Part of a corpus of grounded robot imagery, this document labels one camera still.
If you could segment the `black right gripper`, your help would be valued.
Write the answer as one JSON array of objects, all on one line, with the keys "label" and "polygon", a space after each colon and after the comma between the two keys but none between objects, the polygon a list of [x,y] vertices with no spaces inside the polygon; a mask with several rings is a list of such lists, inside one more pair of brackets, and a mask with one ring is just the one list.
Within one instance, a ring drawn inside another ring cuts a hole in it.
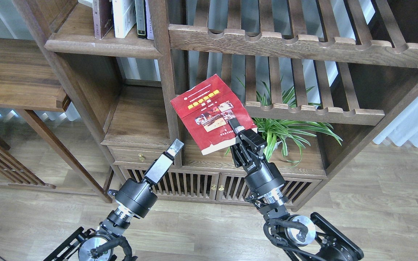
[{"label": "black right gripper", "polygon": [[234,165],[247,173],[244,180],[249,195],[245,201],[257,205],[284,204],[280,189],[285,180],[276,165],[266,160],[263,150],[267,142],[252,129],[245,129],[237,118],[228,120],[228,124],[237,136],[236,144],[230,147]]}]

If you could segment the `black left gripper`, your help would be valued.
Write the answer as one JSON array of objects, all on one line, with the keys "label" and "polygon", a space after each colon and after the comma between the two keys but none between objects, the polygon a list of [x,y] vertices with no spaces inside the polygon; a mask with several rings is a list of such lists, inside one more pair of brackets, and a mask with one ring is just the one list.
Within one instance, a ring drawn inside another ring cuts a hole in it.
[{"label": "black left gripper", "polygon": [[157,200],[157,196],[151,191],[151,186],[160,182],[183,147],[184,143],[175,139],[167,152],[163,152],[148,168],[141,182],[128,179],[120,190],[108,190],[108,194],[114,196],[118,203],[117,215],[121,219],[144,218],[148,214]]}]

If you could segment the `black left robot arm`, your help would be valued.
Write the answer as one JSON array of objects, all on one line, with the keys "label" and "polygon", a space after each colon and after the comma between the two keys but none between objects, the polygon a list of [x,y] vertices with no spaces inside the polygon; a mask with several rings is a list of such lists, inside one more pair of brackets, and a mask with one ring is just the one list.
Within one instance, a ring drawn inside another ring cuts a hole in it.
[{"label": "black left robot arm", "polygon": [[98,229],[83,230],[79,227],[71,236],[61,243],[46,258],[47,261],[65,261],[74,253],[78,253],[80,261],[114,261],[113,249],[123,248],[125,261],[135,261],[137,256],[123,236],[132,218],[144,218],[157,200],[151,187],[165,176],[174,162],[175,156],[184,143],[175,140],[168,150],[164,151],[145,172],[141,182],[128,179],[119,190],[108,190],[118,203],[116,210],[98,225]]}]

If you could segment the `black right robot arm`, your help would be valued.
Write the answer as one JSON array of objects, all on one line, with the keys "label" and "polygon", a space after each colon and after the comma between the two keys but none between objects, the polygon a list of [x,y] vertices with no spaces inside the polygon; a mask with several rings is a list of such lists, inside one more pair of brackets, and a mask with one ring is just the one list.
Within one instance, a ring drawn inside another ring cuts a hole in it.
[{"label": "black right robot arm", "polygon": [[363,251],[323,216],[290,214],[281,192],[286,182],[275,164],[264,155],[266,141],[252,129],[245,129],[237,119],[229,120],[236,142],[231,153],[236,167],[243,167],[249,188],[246,202],[263,215],[267,239],[281,248],[292,261],[358,261]]}]

